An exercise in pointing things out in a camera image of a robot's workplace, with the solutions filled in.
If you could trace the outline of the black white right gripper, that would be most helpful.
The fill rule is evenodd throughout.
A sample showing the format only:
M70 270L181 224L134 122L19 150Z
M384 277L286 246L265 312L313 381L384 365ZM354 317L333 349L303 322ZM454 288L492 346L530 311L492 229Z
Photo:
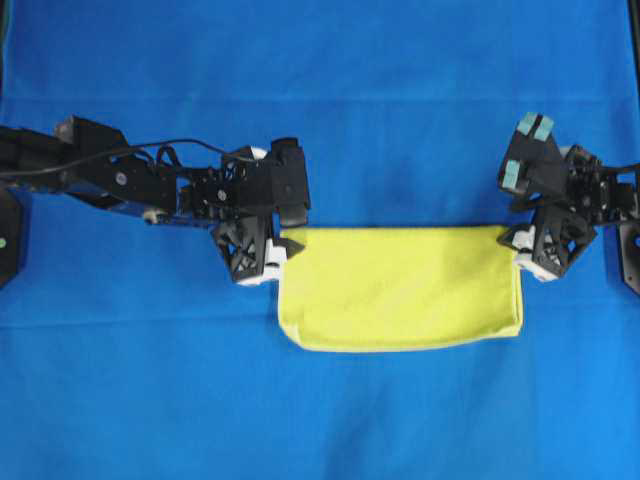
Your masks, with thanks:
M576 212L547 206L536 210L532 224L508 228L497 242L515 248L520 269L549 282L562 278L595 237L594 227Z

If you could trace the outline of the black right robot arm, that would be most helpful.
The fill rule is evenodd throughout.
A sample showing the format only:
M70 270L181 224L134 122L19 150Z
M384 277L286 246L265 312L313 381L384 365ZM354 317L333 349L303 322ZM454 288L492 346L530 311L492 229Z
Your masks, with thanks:
M562 278L598 227L639 223L639 166L604 166L578 145L539 158L508 158L499 188L513 196L512 211L531 210L533 217L497 242L541 282Z

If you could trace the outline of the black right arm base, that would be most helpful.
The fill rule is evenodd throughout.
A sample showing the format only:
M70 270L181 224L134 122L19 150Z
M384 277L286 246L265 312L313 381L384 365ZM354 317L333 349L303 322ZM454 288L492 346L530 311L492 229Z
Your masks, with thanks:
M625 297L639 298L639 223L604 229L607 282Z

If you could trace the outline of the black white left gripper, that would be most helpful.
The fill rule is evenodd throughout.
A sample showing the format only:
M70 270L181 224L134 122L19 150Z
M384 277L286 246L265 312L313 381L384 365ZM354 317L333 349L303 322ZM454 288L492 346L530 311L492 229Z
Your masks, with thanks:
M234 284L252 287L279 282L286 257L300 254L305 245L274 235L273 215L251 215L224 220L211 237Z

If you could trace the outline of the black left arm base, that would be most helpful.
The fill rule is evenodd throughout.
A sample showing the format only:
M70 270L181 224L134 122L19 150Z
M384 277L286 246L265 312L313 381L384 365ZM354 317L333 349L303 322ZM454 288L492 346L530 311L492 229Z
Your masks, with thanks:
M8 190L1 190L1 287L4 288L19 273L23 237L23 208Z

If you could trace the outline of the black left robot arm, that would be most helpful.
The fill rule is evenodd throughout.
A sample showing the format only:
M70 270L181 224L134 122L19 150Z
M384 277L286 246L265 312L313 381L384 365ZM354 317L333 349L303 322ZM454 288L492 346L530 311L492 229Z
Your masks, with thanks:
M269 149L225 151L218 166L188 167L177 140L131 144L108 125L71 116L46 135L1 129L1 282L21 269L26 212L16 192L62 194L152 226L208 231L232 281L254 286L282 277L304 250L278 228L307 224L311 208L304 151L295 138Z

